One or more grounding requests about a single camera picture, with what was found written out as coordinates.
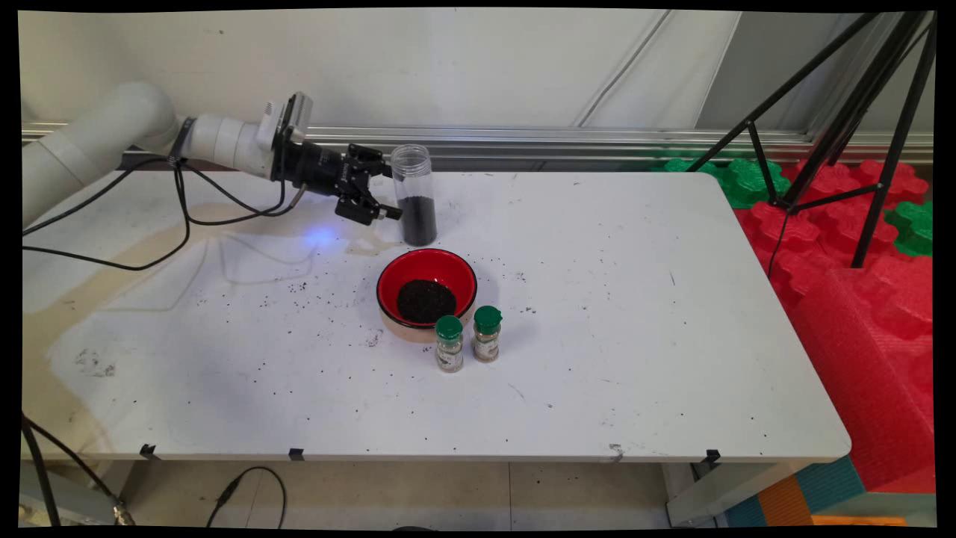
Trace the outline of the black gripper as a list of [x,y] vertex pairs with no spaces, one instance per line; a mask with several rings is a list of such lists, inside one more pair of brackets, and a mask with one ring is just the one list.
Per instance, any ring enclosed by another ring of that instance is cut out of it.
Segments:
[[337,197],[335,214],[366,227],[378,219],[400,220],[403,216],[400,208],[373,198],[367,183],[355,182],[379,175],[392,179],[392,167],[382,151],[361,144],[349,144],[342,154],[312,142],[284,140],[274,150],[272,181],[291,182],[295,188]]

